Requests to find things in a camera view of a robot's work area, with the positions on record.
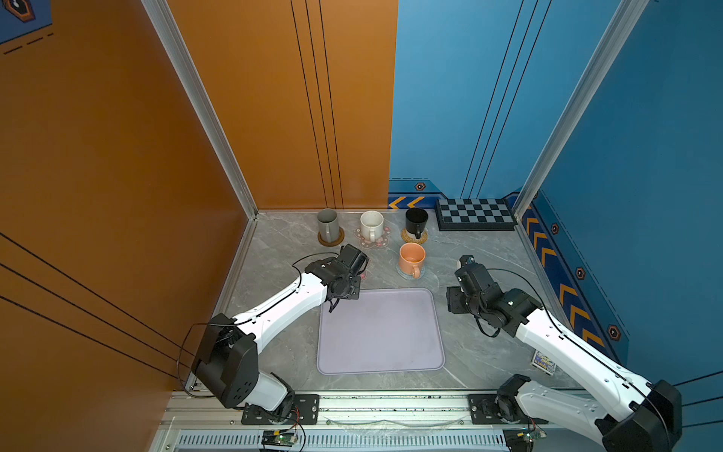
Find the brown wooden coaster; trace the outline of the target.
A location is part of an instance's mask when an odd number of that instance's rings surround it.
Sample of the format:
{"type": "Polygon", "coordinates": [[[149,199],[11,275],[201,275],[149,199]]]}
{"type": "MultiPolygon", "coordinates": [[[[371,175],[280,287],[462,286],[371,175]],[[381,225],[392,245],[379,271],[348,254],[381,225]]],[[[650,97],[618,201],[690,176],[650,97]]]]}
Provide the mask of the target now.
{"type": "Polygon", "coordinates": [[[331,242],[325,241],[325,239],[322,237],[321,233],[317,234],[317,240],[322,246],[328,247],[328,248],[333,248],[333,247],[341,245],[345,240],[345,236],[346,236],[345,230],[343,228],[340,228],[339,229],[339,237],[337,237],[337,239],[335,241],[331,241],[331,242]]]}

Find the grey mug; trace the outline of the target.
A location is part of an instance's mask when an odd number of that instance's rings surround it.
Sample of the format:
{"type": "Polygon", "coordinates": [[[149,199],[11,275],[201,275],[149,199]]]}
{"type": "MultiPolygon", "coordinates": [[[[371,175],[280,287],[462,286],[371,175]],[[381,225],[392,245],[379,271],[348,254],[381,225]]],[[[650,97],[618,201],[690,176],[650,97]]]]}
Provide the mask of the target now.
{"type": "Polygon", "coordinates": [[[339,222],[337,212],[326,208],[316,215],[318,233],[321,233],[325,241],[335,241],[339,237],[339,222]]]}

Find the pink flower coaster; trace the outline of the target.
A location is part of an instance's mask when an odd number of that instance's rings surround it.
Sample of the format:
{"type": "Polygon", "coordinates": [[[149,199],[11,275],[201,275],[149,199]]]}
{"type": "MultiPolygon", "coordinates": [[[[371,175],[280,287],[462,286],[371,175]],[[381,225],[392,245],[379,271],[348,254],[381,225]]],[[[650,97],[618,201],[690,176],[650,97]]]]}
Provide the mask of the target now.
{"type": "Polygon", "coordinates": [[[383,233],[380,238],[378,238],[376,241],[372,242],[367,240],[363,235],[360,228],[357,228],[355,230],[355,235],[357,239],[359,240],[359,244],[363,248],[367,249],[376,249],[376,248],[386,248],[389,245],[389,238],[391,235],[391,230],[388,226],[385,226],[383,228],[383,233]]]}

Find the white mug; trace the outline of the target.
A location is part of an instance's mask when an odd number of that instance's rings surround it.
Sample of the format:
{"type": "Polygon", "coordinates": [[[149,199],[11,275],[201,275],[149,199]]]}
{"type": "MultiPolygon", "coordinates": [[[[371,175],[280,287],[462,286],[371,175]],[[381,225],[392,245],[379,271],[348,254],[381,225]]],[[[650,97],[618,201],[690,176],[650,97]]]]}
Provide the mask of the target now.
{"type": "Polygon", "coordinates": [[[361,215],[361,234],[369,241],[381,237],[384,228],[384,216],[378,211],[366,211],[361,215]]]}

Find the blue woven round coaster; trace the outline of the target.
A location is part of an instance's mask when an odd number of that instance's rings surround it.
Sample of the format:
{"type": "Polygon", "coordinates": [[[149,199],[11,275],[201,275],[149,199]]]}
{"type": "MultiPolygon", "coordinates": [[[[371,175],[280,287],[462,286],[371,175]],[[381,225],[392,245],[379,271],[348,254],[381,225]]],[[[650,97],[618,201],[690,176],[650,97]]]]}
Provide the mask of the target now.
{"type": "Polygon", "coordinates": [[[426,269],[425,267],[421,267],[420,272],[419,272],[419,277],[418,277],[418,278],[415,278],[412,274],[407,274],[407,273],[405,273],[399,266],[397,266],[397,267],[395,268],[395,270],[397,271],[397,274],[398,274],[401,278],[403,278],[403,279],[405,279],[405,280],[408,280],[408,281],[421,281],[421,280],[424,280],[424,278],[425,278],[425,276],[426,276],[426,273],[427,273],[427,269],[426,269]]]}

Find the orange mug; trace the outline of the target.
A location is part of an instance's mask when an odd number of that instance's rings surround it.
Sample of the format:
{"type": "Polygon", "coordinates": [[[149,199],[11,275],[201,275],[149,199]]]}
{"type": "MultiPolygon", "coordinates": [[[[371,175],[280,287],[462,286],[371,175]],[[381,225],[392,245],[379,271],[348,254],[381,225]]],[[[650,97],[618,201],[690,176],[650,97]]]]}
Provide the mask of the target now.
{"type": "Polygon", "coordinates": [[[398,267],[402,274],[420,279],[426,259],[425,249],[417,243],[405,243],[399,250],[398,267]]]}

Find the rattan woven round coaster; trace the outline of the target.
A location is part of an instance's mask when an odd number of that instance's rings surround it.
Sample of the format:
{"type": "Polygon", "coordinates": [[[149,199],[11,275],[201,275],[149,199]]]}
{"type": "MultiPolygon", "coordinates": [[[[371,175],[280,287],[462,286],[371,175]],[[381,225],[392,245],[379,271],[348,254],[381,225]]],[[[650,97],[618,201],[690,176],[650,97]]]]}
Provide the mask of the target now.
{"type": "Polygon", "coordinates": [[[401,230],[401,238],[406,243],[416,243],[419,245],[423,245],[427,242],[427,239],[429,238],[429,232],[427,230],[424,230],[420,237],[417,237],[416,235],[410,233],[407,229],[401,230]]]}

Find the black mug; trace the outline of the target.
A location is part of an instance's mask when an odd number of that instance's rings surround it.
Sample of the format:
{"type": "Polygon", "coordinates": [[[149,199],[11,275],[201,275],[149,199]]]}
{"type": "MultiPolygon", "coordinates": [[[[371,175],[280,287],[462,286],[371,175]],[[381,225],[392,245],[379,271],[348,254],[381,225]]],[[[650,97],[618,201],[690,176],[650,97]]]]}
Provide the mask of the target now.
{"type": "Polygon", "coordinates": [[[429,221],[429,213],[422,208],[409,208],[405,214],[405,230],[415,239],[421,239],[429,221]]]}

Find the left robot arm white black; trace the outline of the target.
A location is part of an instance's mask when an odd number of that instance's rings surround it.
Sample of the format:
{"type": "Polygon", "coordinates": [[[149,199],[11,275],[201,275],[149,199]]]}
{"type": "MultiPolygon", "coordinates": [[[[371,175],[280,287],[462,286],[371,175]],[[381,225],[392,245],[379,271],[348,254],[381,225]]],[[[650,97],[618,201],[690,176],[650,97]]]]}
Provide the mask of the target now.
{"type": "Polygon", "coordinates": [[[256,406],[285,418],[293,411],[295,391],[282,378],[259,367],[270,342],[310,310],[328,302],[334,310],[343,299],[359,299],[368,257],[341,252],[297,270],[284,290],[237,314],[219,314],[203,324],[191,374],[223,407],[256,406]]]}

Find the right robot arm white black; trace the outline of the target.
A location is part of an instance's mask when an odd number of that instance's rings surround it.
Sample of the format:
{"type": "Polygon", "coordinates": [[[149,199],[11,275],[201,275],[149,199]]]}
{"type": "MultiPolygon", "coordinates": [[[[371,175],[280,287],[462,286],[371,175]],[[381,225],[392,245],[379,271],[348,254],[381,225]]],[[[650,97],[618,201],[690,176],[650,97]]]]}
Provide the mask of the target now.
{"type": "Polygon", "coordinates": [[[607,451],[670,451],[683,436],[681,393],[665,380],[651,383],[615,363],[550,316],[544,305],[519,289],[492,284],[446,291],[448,310],[541,352],[586,391],[578,397],[515,374],[497,390],[496,414],[507,424],[535,419],[583,435],[607,451]]]}

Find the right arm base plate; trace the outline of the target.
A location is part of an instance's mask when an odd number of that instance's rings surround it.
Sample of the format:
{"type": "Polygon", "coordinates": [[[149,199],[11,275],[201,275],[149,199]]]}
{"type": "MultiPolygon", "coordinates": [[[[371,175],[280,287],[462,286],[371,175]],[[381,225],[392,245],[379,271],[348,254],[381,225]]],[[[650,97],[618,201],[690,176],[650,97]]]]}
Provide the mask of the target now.
{"type": "Polygon", "coordinates": [[[503,425],[506,423],[497,404],[497,395],[475,393],[467,395],[467,401],[474,425],[503,425]]]}

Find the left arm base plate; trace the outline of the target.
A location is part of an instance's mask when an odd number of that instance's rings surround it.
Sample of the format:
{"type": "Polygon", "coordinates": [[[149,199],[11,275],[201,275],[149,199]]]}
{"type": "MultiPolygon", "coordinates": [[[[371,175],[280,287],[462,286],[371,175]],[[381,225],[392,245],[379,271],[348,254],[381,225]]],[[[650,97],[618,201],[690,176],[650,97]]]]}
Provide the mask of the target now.
{"type": "Polygon", "coordinates": [[[295,394],[288,395],[274,411],[264,410],[257,405],[247,405],[241,423],[245,426],[292,426],[301,423],[303,426],[316,425],[319,414],[319,395],[295,394]]]}

